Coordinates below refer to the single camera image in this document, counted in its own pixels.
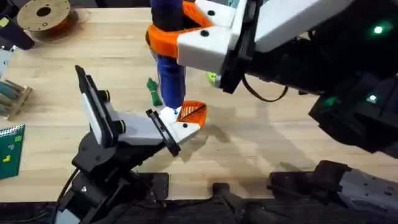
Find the orange gripper part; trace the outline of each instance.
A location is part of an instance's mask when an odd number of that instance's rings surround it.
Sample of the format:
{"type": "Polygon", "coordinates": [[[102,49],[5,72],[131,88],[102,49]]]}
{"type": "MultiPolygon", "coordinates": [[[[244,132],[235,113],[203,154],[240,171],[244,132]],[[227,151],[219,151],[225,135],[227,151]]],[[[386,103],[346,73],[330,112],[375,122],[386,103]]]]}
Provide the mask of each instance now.
{"type": "Polygon", "coordinates": [[[177,121],[199,124],[200,128],[202,128],[205,125],[206,114],[206,104],[199,101],[187,100],[184,101],[181,107],[177,121]]]}
{"type": "Polygon", "coordinates": [[[195,7],[194,2],[183,2],[183,11],[186,16],[195,21],[200,27],[165,32],[155,25],[150,25],[147,30],[148,41],[151,49],[161,55],[178,58],[178,35],[212,26],[213,24],[195,7]]]}

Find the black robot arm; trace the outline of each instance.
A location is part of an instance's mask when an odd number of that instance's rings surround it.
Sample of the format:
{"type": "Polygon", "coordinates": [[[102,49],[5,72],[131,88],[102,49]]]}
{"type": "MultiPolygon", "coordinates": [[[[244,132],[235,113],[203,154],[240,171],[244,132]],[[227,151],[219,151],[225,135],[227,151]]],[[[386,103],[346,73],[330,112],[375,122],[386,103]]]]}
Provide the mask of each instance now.
{"type": "Polygon", "coordinates": [[[255,25],[256,15],[244,23],[220,88],[233,93],[247,73],[319,95],[309,115],[333,139],[398,158],[396,1],[355,1],[309,30],[309,38],[294,38],[267,53],[250,51],[255,25]]]}

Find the filament spool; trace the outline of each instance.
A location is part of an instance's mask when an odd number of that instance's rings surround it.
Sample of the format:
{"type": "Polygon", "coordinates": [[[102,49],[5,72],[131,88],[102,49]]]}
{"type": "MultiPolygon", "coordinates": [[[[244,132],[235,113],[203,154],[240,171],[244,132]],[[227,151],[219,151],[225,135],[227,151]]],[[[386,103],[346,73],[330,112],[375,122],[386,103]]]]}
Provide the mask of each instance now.
{"type": "Polygon", "coordinates": [[[73,30],[78,14],[67,0],[30,0],[20,9],[17,21],[37,40],[55,40],[73,30]]]}

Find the green led light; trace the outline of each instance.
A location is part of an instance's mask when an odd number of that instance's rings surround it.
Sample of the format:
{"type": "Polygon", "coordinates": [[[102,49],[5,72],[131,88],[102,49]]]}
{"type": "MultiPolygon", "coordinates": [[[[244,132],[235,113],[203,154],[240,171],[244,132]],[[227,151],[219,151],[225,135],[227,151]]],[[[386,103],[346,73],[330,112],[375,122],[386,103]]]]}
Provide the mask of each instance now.
{"type": "Polygon", "coordinates": [[[371,95],[371,96],[369,96],[369,99],[370,100],[377,100],[377,97],[375,95],[371,95]]]}
{"type": "Polygon", "coordinates": [[[375,34],[381,34],[381,33],[383,33],[383,27],[377,26],[377,27],[374,28],[373,32],[375,34]]]}
{"type": "Polygon", "coordinates": [[[370,102],[370,103],[376,103],[377,102],[377,96],[375,95],[370,95],[366,101],[370,102]]]}
{"type": "Polygon", "coordinates": [[[327,99],[324,101],[323,104],[324,104],[325,106],[333,106],[333,105],[335,104],[336,100],[337,100],[337,97],[336,97],[336,96],[332,96],[332,97],[327,98],[327,99]]]}

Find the orange triangular piece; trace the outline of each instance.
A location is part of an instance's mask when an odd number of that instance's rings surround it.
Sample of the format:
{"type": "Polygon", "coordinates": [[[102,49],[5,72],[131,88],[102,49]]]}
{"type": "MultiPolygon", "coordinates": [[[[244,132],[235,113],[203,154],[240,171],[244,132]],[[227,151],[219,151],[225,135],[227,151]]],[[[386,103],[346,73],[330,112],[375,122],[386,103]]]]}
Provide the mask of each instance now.
{"type": "Polygon", "coordinates": [[[206,104],[199,101],[184,101],[178,114],[177,121],[196,123],[202,128],[206,121],[206,104]]]}

